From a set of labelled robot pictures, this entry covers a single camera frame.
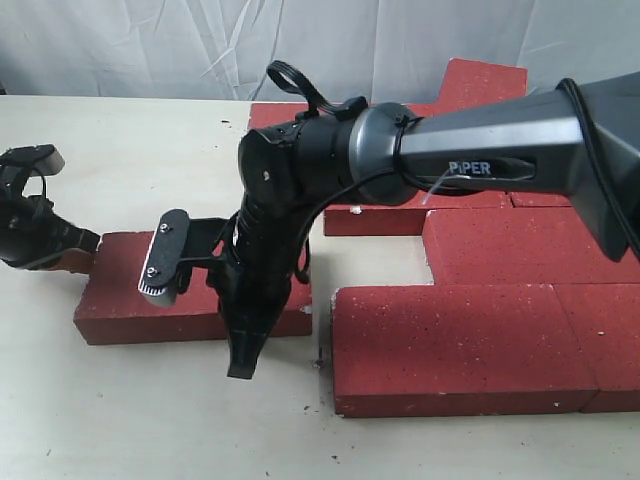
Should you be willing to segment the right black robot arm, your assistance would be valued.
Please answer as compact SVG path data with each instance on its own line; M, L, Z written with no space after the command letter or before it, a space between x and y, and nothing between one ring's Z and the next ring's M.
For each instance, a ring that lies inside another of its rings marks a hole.
M639 77L570 78L541 94L432 117L383 103L248 131L241 207L208 281L231 378L248 380L281 316L316 217L335 203L396 206L418 191L567 198L602 253L639 249Z

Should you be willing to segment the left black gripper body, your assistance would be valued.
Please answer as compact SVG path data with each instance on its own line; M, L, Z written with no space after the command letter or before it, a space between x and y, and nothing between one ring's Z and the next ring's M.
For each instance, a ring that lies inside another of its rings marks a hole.
M77 247L78 229L42 195L1 200L1 261L12 268L51 268Z

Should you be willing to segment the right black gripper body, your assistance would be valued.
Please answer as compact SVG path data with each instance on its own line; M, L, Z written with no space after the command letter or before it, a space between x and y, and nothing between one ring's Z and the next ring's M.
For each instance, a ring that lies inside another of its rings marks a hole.
M253 199L242 201L218 263L207 274L230 344L268 337L291 292L305 223L304 210L278 216Z

